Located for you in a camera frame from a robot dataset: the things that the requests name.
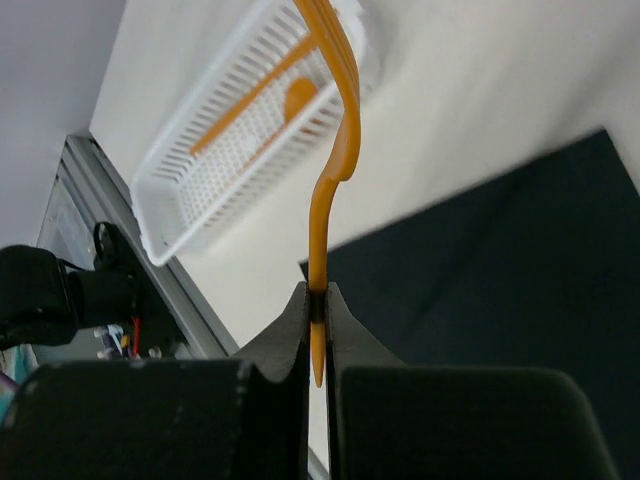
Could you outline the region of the orange plastic fork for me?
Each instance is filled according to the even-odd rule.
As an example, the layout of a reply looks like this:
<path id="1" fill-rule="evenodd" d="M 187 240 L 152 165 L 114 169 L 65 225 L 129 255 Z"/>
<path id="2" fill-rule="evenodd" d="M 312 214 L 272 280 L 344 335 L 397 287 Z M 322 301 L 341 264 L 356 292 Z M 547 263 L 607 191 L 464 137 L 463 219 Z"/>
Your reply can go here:
<path id="1" fill-rule="evenodd" d="M 353 175 L 361 146 L 360 80 L 347 35 L 327 1 L 296 3 L 311 37 L 329 67 L 343 103 L 343 117 L 329 159 L 316 181 L 309 210 L 308 288 L 311 294 L 310 353 L 314 382 L 323 384 L 326 356 L 328 231 L 333 199 L 341 182 Z"/>

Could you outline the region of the orange plastic knife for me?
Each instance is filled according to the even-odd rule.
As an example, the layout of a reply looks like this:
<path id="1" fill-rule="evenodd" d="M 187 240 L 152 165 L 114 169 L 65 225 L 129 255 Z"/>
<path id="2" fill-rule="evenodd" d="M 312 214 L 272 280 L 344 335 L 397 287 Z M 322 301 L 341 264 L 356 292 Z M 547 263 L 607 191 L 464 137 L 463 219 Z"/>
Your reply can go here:
<path id="1" fill-rule="evenodd" d="M 316 48 L 316 42 L 311 34 L 307 34 L 284 59 L 278 63 L 247 95 L 229 109 L 221 119 L 210 127 L 205 134 L 190 149 L 192 156 L 197 155 L 219 136 L 235 119 L 256 99 L 256 97 L 273 81 L 281 77 L 294 64 L 307 56 Z"/>

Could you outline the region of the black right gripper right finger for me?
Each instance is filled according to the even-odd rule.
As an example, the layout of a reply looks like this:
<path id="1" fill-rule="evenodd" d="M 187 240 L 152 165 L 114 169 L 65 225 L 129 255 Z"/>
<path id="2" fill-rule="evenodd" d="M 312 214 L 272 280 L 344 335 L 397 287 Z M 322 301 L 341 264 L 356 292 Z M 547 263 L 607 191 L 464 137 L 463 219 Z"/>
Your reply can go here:
<path id="1" fill-rule="evenodd" d="M 592 406 L 563 372 L 418 367 L 325 295 L 334 479 L 615 479 Z"/>

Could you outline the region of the white narrow cutlery tray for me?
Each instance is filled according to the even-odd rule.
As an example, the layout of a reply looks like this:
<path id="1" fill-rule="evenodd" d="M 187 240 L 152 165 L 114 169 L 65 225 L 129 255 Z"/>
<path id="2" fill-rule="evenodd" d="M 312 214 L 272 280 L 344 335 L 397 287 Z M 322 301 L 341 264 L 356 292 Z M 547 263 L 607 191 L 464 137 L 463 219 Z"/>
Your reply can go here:
<path id="1" fill-rule="evenodd" d="M 267 86 L 197 155 L 190 149 L 310 30 L 294 1 L 249 1 L 222 20 L 207 69 L 149 146 L 131 183 L 142 246 L 157 266 L 206 248 L 339 124 L 344 109 L 319 47 Z M 284 124 L 286 90 L 300 77 L 314 99 L 247 171 L 242 167 Z"/>

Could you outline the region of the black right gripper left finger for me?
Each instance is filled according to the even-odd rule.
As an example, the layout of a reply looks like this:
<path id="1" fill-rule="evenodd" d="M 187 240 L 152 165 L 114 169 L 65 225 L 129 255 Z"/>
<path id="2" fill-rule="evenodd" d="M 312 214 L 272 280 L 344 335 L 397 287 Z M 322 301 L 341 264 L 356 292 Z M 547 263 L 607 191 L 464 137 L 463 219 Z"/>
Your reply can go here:
<path id="1" fill-rule="evenodd" d="M 304 479 L 309 292 L 231 357 L 35 370 L 1 423 L 5 479 Z"/>

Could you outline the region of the orange plastic spoon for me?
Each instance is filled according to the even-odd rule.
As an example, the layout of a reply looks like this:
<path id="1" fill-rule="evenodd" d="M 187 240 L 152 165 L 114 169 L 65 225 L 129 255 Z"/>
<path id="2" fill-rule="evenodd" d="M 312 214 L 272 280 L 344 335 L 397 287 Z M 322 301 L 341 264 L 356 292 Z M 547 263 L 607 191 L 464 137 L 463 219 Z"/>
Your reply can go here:
<path id="1" fill-rule="evenodd" d="M 271 135 L 266 143 L 259 147 L 249 161 L 240 170 L 244 173 L 253 165 L 257 159 L 283 132 L 285 132 L 290 123 L 303 111 L 306 106 L 317 95 L 318 88 L 310 78 L 300 77 L 294 80 L 286 90 L 283 106 L 284 124 L 273 135 Z"/>

